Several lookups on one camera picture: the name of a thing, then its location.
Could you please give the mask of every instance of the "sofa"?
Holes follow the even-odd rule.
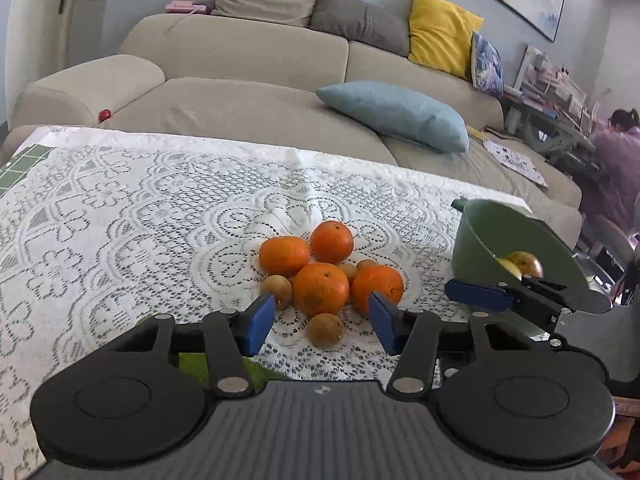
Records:
[[[18,99],[2,161],[41,124],[215,137],[364,158],[439,174],[523,198],[569,246],[582,225],[580,189],[517,140],[541,189],[501,166],[470,138],[463,155],[377,135],[326,107],[323,86],[375,80],[430,95],[475,129],[504,126],[498,100],[468,82],[342,37],[306,28],[219,16],[159,14],[142,20],[116,56],[30,84]],[[100,111],[112,112],[100,122]]]

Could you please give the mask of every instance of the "paper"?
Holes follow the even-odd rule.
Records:
[[[538,184],[542,187],[549,187],[545,178],[540,174],[533,164],[533,161],[527,155],[514,152],[510,148],[489,139],[485,139],[482,144],[484,145],[484,148],[506,168],[519,173],[534,184]]]

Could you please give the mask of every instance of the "sofa backrest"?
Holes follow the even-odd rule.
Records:
[[[504,126],[499,101],[477,92],[467,81],[301,27],[201,14],[157,14],[136,25],[120,53],[148,59],[167,79],[238,79],[309,92],[345,81],[380,81],[446,103],[476,129]]]
[[[136,25],[120,53],[148,59],[167,79],[236,79],[315,92],[344,82],[349,45],[338,36],[276,23],[157,14]]]
[[[465,123],[480,130],[504,127],[498,99],[476,91],[467,81],[425,68],[405,57],[352,41],[345,81],[380,81],[426,94],[457,111]]]

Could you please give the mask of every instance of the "green bowl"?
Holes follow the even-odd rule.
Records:
[[[512,207],[489,200],[460,199],[452,206],[462,212],[451,261],[457,280],[489,286],[517,282],[518,279],[496,258],[526,251],[540,261],[546,280],[589,288],[572,252],[543,223]],[[527,336],[543,333],[513,312],[504,313],[504,318]]]

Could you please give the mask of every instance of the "lace floral pattern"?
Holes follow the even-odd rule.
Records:
[[[43,461],[28,418],[43,380],[146,314],[195,322],[223,307],[244,309],[264,279],[257,251],[267,238],[308,239],[321,221],[341,219],[355,234],[352,261],[373,258],[401,272],[401,308],[463,320],[466,310],[443,294],[460,219],[450,203],[464,195],[522,204],[433,175],[291,148],[57,131],[69,133],[66,144],[49,145],[71,147],[54,149],[0,201],[6,480]],[[84,146],[73,147],[74,139]],[[126,146],[145,139],[146,149]],[[190,144],[181,150],[175,142]],[[255,359],[292,378],[386,384],[396,359],[367,319],[351,307],[341,316],[342,345],[319,351],[304,337],[306,317],[289,308]]]

